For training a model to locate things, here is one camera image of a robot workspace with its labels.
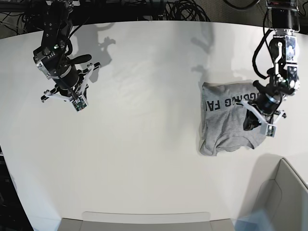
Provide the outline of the grey T-shirt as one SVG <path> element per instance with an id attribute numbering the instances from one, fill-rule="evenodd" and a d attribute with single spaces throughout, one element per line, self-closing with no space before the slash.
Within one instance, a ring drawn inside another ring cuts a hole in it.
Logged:
<path id="1" fill-rule="evenodd" d="M 234 152 L 241 147 L 257 148 L 266 138 L 260 128 L 245 131 L 246 108 L 237 102 L 258 96 L 252 83 L 227 85 L 203 83 L 201 90 L 202 136 L 200 153 L 216 156 L 221 151 Z"/>

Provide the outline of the blue translucent object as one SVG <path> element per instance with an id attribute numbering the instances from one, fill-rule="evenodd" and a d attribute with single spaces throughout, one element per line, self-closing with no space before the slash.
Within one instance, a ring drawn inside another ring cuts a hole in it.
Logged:
<path id="1" fill-rule="evenodd" d="M 232 220 L 236 231 L 263 231 L 268 224 L 268 217 L 264 209 L 253 211 L 245 217 Z"/>

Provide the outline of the grey tray bottom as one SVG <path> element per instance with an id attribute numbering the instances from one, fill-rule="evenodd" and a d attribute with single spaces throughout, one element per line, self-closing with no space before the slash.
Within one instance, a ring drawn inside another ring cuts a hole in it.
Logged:
<path id="1" fill-rule="evenodd" d="M 119 214 L 83 212 L 63 218 L 59 231 L 233 231 L 231 219 L 211 220 L 210 213 Z"/>

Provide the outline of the grey bin right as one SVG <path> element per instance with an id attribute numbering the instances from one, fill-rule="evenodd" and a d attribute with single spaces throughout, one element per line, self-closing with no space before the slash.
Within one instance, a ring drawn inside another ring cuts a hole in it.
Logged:
<path id="1" fill-rule="evenodd" d="M 260 231 L 306 231 L 308 229 L 308 185 L 282 159 L 274 178 L 259 190 L 255 209 Z"/>

